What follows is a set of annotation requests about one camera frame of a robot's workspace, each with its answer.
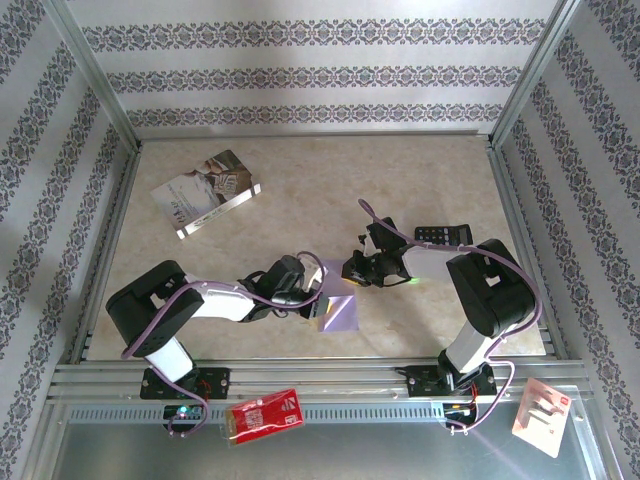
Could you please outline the red packet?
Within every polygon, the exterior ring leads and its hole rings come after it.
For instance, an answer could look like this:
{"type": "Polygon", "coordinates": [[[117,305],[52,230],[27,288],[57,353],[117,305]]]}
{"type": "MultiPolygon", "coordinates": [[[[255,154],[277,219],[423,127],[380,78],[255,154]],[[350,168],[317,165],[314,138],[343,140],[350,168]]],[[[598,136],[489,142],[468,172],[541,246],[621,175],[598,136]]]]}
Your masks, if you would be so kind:
{"type": "Polygon", "coordinates": [[[226,437],[232,446],[246,444],[305,424],[297,391],[271,393],[225,411],[226,437]]]}

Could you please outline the pink blister package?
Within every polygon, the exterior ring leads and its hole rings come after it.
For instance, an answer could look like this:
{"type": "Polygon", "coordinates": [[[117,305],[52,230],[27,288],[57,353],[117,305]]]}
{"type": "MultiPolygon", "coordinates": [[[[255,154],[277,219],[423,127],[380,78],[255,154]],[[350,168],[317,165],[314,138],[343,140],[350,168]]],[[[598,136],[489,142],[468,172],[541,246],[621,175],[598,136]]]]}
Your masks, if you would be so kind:
{"type": "Polygon", "coordinates": [[[571,398],[529,378],[512,427],[512,434],[552,458],[557,458],[569,417],[571,398]]]}

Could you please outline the aluminium side rail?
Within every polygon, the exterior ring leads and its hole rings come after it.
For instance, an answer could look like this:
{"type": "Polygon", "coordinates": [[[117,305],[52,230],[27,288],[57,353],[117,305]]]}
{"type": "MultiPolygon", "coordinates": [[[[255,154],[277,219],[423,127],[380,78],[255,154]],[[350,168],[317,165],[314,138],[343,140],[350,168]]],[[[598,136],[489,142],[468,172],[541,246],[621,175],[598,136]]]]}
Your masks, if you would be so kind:
{"type": "Polygon", "coordinates": [[[509,175],[509,170],[500,149],[496,149],[490,141],[486,142],[486,153],[496,181],[499,196],[505,211],[509,230],[511,232],[519,264],[534,280],[540,293],[543,313],[539,320],[539,330],[546,332],[549,339],[543,340],[548,356],[558,360],[569,360],[570,351],[566,348],[561,329],[555,316],[553,302],[540,269],[531,241],[523,209],[519,203],[517,192],[509,175]]]}
{"type": "Polygon", "coordinates": [[[84,285],[84,297],[76,328],[65,355],[61,358],[61,362],[64,364],[77,364],[85,358],[86,343],[93,334],[99,316],[142,149],[143,147],[139,146],[134,153],[129,155],[121,170],[120,178],[114,184],[110,203],[101,226],[100,237],[94,246],[91,269],[84,285]]]}

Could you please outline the black calculator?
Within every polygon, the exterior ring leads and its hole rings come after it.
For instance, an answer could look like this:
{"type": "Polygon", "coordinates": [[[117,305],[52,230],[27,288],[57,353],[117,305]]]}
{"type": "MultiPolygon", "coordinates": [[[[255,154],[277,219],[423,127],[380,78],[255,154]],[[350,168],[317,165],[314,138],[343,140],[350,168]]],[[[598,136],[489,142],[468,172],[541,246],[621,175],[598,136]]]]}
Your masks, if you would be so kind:
{"type": "Polygon", "coordinates": [[[414,239],[435,245],[468,246],[473,244],[473,236],[468,224],[416,227],[414,239]]]}

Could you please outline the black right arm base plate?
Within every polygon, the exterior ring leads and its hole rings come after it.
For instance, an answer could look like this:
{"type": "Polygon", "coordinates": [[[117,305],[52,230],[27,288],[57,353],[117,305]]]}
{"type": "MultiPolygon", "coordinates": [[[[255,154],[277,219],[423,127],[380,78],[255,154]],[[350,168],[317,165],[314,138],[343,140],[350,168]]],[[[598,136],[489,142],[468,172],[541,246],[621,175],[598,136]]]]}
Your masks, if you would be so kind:
{"type": "Polygon", "coordinates": [[[396,372],[405,377],[410,397],[465,396],[476,392],[479,395],[495,395],[497,386],[493,370],[482,366],[459,380],[447,380],[436,365],[409,365],[398,367],[396,372]]]}

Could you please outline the white photo-cover book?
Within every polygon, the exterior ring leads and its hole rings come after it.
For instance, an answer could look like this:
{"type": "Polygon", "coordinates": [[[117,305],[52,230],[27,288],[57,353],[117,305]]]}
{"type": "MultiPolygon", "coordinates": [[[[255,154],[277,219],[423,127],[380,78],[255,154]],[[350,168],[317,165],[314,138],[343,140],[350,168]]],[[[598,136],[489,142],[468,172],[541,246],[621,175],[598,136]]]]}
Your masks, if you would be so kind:
{"type": "Polygon", "coordinates": [[[151,196],[184,240],[261,191],[249,169],[227,149],[158,186],[151,196]]]}

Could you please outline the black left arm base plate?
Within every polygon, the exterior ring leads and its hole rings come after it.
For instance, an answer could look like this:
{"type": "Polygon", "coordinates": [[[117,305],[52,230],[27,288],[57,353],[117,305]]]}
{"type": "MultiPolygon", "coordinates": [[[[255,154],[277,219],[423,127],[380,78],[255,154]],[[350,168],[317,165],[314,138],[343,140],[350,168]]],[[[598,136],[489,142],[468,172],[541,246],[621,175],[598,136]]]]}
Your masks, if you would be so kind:
{"type": "MultiPolygon", "coordinates": [[[[230,383],[228,368],[195,368],[176,384],[204,400],[224,400],[227,398],[230,383]]],[[[140,397],[144,400],[182,400],[188,396],[168,386],[151,369],[144,371],[140,397]]]]}

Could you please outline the aluminium frame post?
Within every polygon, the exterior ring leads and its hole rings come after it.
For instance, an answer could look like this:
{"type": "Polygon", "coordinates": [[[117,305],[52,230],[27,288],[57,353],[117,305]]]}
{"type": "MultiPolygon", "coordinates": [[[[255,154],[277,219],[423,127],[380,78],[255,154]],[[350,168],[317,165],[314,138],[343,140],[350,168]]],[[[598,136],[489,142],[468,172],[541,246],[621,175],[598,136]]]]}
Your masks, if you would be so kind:
{"type": "Polygon", "coordinates": [[[491,149],[496,150],[504,143],[531,91],[539,82],[557,45],[569,28],[576,10],[582,3],[583,0],[557,0],[514,90],[510,94],[496,125],[488,135],[488,145],[491,149]]]}
{"type": "Polygon", "coordinates": [[[111,123],[125,141],[129,150],[138,152],[141,142],[66,0],[40,1],[74,56],[87,83],[100,100],[111,123]]]}

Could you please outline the grey metal sheet panel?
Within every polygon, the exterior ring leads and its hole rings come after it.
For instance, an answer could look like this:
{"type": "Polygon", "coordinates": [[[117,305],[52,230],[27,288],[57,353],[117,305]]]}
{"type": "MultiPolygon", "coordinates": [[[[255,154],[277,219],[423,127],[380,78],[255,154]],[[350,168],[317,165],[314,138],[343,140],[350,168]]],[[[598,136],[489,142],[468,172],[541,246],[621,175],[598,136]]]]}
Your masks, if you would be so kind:
{"type": "Polygon", "coordinates": [[[467,436],[433,423],[312,424],[232,446],[218,426],[71,425],[54,480],[608,480],[567,430],[552,458],[502,421],[467,436]]]}

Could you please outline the aluminium rear rail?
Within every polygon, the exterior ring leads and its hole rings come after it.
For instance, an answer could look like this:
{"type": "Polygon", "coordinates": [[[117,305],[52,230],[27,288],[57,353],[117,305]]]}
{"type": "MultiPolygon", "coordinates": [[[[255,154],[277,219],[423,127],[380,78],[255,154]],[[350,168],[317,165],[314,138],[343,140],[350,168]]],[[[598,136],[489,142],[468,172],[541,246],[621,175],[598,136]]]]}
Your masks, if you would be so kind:
{"type": "Polygon", "coordinates": [[[490,135],[473,129],[431,130],[283,130],[261,127],[257,130],[222,129],[212,127],[156,127],[139,128],[136,136],[140,142],[179,140],[223,140],[223,139],[284,139],[284,138],[340,138],[340,137],[472,137],[489,138],[490,135]]]}

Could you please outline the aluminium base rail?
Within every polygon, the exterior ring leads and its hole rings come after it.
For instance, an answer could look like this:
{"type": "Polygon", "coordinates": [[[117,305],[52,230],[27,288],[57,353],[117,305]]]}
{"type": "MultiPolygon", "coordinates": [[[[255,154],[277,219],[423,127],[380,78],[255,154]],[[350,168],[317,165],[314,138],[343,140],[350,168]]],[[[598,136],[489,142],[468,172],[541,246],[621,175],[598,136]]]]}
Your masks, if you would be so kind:
{"type": "MultiPolygon", "coordinates": [[[[529,378],[590,399],[594,396],[584,363],[551,357],[515,357],[515,375],[507,400],[514,400],[529,378]]],[[[431,358],[288,358],[200,361],[201,368],[230,370],[228,399],[239,401],[286,388],[298,391],[305,402],[381,403],[409,399],[406,379],[397,370],[434,365],[431,358]]],[[[142,361],[84,361],[55,368],[46,402],[67,404],[125,404],[140,399],[146,364],[142,361]]]]}

